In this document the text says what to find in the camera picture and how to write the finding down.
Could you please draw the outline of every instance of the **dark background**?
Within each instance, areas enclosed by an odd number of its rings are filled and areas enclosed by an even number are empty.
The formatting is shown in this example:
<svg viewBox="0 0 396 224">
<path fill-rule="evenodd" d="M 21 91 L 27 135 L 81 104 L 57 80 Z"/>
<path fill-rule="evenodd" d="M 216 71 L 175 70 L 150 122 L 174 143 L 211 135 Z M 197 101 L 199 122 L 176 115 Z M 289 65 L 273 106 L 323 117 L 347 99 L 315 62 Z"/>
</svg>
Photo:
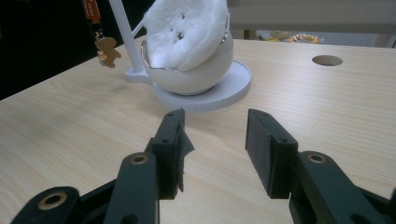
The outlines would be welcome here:
<svg viewBox="0 0 396 224">
<path fill-rule="evenodd" d="M 123 44 L 108 0 L 96 1 L 104 35 Z M 153 2 L 123 0 L 132 29 Z M 0 100 L 96 57 L 89 27 L 81 0 L 1 0 Z"/>
</svg>

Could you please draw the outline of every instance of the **round base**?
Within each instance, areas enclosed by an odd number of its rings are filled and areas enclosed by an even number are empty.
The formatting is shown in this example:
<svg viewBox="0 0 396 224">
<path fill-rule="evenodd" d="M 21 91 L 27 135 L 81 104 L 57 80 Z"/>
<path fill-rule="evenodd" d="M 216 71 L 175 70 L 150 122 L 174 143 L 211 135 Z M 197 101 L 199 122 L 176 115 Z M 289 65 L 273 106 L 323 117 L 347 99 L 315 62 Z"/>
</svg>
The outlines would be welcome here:
<svg viewBox="0 0 396 224">
<path fill-rule="evenodd" d="M 197 95 L 178 95 L 153 83 L 154 92 L 170 109 L 183 108 L 186 112 L 207 112 L 224 108 L 242 99 L 250 90 L 251 74 L 244 64 L 233 61 L 227 74 L 212 89 Z"/>
</svg>

